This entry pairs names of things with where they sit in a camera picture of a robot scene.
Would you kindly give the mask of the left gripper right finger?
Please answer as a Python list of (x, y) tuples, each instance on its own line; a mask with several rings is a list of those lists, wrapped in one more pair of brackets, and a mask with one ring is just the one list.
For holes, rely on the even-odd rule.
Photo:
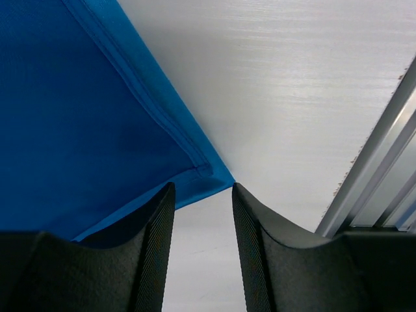
[(312, 233), (241, 184), (233, 218), (248, 311), (414, 311), (415, 235)]

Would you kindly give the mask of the blue satin napkin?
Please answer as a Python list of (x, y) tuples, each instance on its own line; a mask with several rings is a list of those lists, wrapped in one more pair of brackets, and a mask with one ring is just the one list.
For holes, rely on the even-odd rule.
[(80, 241), (234, 178), (117, 1), (1, 2), (1, 229)]

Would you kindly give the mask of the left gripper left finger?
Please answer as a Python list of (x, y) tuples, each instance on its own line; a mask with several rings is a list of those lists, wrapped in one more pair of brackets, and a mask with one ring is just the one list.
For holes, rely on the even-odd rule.
[(2, 311), (160, 311), (176, 190), (79, 242), (45, 231), (1, 233)]

